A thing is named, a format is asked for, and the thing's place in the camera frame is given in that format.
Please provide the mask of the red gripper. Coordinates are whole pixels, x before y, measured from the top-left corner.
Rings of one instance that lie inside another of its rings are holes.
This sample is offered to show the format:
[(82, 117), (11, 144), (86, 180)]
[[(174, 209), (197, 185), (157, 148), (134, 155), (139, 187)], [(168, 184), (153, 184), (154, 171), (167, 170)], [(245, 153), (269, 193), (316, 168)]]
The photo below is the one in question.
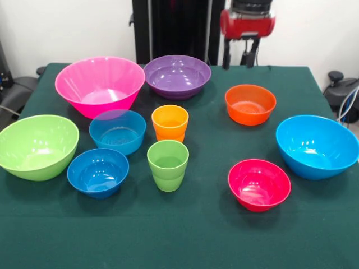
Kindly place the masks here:
[(223, 52), (223, 68), (229, 69), (231, 62), (230, 39), (255, 38), (251, 50), (247, 54), (247, 68), (255, 63), (259, 38), (269, 36), (275, 26), (275, 16), (271, 13), (264, 16), (244, 15), (242, 13), (223, 10), (220, 14), (220, 28), (225, 37)]

